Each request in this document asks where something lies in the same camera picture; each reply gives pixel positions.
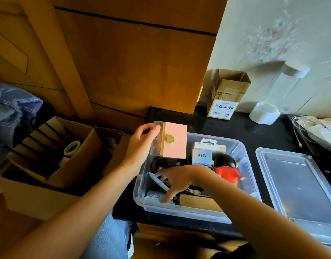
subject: jeans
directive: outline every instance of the jeans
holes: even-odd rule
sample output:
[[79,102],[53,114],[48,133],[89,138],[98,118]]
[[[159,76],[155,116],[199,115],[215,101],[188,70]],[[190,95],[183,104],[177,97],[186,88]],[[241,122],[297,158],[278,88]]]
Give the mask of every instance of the jeans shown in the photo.
[[130,222],[108,214],[80,259],[127,259]]

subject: white cap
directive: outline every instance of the white cap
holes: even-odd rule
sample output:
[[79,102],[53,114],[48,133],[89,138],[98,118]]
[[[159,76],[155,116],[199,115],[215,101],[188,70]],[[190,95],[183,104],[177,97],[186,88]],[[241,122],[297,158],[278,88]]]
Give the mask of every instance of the white cap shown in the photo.
[[310,71],[310,69],[310,67],[301,63],[297,63],[294,61],[285,61],[284,65],[281,68],[281,72],[299,79],[305,77],[305,75]]

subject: black tabletop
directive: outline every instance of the black tabletop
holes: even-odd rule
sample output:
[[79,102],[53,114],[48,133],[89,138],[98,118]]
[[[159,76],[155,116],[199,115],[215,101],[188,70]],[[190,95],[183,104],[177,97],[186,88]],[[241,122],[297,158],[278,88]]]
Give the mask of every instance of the black tabletop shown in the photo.
[[[179,113],[150,107],[146,123],[154,121],[175,122],[188,125],[188,132],[232,138],[241,141],[247,150],[262,200],[273,207],[261,173],[255,150],[259,147],[303,153],[293,136],[293,127],[287,117],[279,118],[273,125],[259,125],[247,113],[235,112],[229,121],[206,117],[206,108],[196,107],[194,114]],[[113,209],[113,217],[139,223],[153,224],[180,230],[197,231],[212,235],[242,238],[233,224],[208,222],[171,215],[146,212],[132,197],[135,179],[127,186]]]

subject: forearm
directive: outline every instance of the forearm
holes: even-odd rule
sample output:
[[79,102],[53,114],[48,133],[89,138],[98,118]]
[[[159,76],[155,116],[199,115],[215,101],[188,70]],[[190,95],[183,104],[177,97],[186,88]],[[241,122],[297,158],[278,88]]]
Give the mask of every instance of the forearm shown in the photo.
[[120,165],[83,197],[44,223],[3,258],[79,258],[135,176]]
[[193,182],[207,191],[245,239],[265,258],[331,258],[317,239],[206,167]]

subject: hand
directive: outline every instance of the hand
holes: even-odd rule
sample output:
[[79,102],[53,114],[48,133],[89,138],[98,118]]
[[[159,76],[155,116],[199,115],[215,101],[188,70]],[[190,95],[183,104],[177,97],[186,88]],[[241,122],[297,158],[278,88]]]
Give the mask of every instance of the hand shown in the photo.
[[207,169],[212,173],[212,171],[207,167],[198,164],[175,166],[168,169],[159,169],[155,175],[157,177],[162,175],[162,182],[168,178],[171,185],[162,202],[169,203],[177,193],[186,190],[193,183],[196,173],[199,170],[204,169]]
[[[149,133],[143,134],[143,131],[149,128],[151,128]],[[137,175],[150,152],[153,139],[158,135],[160,130],[161,127],[159,125],[153,127],[153,123],[139,126],[129,139],[126,156],[121,164],[132,166],[133,172]]]

